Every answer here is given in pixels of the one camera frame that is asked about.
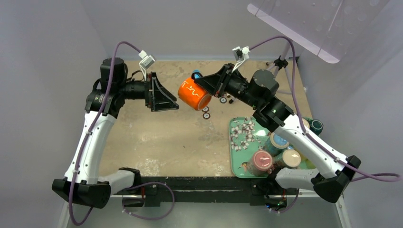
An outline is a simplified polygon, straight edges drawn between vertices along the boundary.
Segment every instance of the black clamp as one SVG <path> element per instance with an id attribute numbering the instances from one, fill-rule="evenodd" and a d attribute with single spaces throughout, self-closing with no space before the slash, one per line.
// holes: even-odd
<path id="1" fill-rule="evenodd" d="M 281 60 L 280 58 L 281 56 L 273 61 L 274 65 L 277 66 L 279 70 L 281 70 L 283 67 L 286 68 L 286 66 L 288 66 L 288 62 L 286 61 L 286 59 Z"/>

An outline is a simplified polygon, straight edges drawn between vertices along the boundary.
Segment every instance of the floral pattern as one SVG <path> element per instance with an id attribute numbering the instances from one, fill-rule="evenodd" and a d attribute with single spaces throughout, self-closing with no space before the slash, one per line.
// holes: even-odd
<path id="1" fill-rule="evenodd" d="M 258 142 L 259 144 L 262 141 L 259 137 L 255 136 L 255 122 L 252 120 L 251 117 L 245 117 L 243 122 L 242 121 L 233 121 L 236 126 L 233 126 L 230 130 L 230 144 L 233 150 L 241 151 L 247 150 L 248 146 L 252 142 Z M 240 139 L 240 135 L 245 135 L 245 139 Z"/>

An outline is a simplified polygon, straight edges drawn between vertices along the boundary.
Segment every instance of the small black object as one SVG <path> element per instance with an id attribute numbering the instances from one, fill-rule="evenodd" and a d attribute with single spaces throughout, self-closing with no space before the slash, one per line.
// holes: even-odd
<path id="1" fill-rule="evenodd" d="M 220 102 L 222 104 L 225 104 L 227 102 L 227 98 L 225 98 L 225 97 L 220 98 Z"/>
<path id="2" fill-rule="evenodd" d="M 266 207 L 273 210 L 279 210 L 287 207 L 287 199 L 266 199 Z"/>
<path id="3" fill-rule="evenodd" d="M 211 115 L 210 113 L 203 113 L 203 119 L 208 120 L 210 119 Z"/>
<path id="4" fill-rule="evenodd" d="M 286 66 L 288 65 L 287 60 L 285 59 L 281 60 L 280 58 L 281 56 L 279 56 L 278 59 L 273 61 L 274 65 L 277 66 L 279 70 L 281 70 L 283 67 L 286 68 Z"/>

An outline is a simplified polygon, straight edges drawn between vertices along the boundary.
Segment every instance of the jar lid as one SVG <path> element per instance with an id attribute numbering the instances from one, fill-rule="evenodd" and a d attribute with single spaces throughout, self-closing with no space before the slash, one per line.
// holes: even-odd
<path id="1" fill-rule="evenodd" d="M 270 135 L 270 141 L 273 146 L 279 149 L 285 149 L 289 146 L 289 142 L 278 136 L 276 133 Z"/>
<path id="2" fill-rule="evenodd" d="M 253 154 L 253 165 L 256 169 L 267 171 L 273 164 L 273 158 L 266 151 L 256 151 Z"/>
<path id="3" fill-rule="evenodd" d="M 283 161 L 286 166 L 295 168 L 301 163 L 301 155 L 295 150 L 285 150 L 283 152 Z"/>

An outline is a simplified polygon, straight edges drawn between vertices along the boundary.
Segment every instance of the white robot arm segment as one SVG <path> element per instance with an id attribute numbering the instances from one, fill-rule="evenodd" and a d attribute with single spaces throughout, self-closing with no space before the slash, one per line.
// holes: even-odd
<path id="1" fill-rule="evenodd" d="M 332 178 L 336 176 L 337 171 L 341 171 L 344 166 L 337 161 L 334 161 L 328 154 L 324 153 L 322 149 L 313 144 L 311 140 L 302 131 L 299 118 L 297 115 L 290 115 L 285 121 L 284 126 L 279 126 L 274 133 L 289 141 L 301 151 L 318 169 L 324 178 Z M 340 160 L 347 163 L 347 156 L 336 151 L 312 131 L 307 129 L 307 134 L 310 134 L 316 141 L 326 147 L 326 149 Z"/>
<path id="2" fill-rule="evenodd" d="M 78 143 L 76 154 L 74 155 L 73 161 L 70 163 L 68 170 L 64 174 L 64 176 L 67 177 L 67 181 L 72 181 L 75 161 L 77 160 L 78 151 L 80 149 L 79 147 L 84 136 L 87 134 L 90 124 L 95 119 L 96 114 L 97 112 L 95 111 L 90 111 L 85 114 L 84 129 L 81 133 L 81 139 Z M 77 174 L 76 183 L 84 181 L 86 184 L 96 184 L 98 182 L 98 170 L 102 152 L 104 151 L 106 139 L 115 121 L 116 119 L 111 115 L 101 115 L 98 118 L 92 134 L 89 136 L 85 145 L 79 164 L 79 173 Z"/>

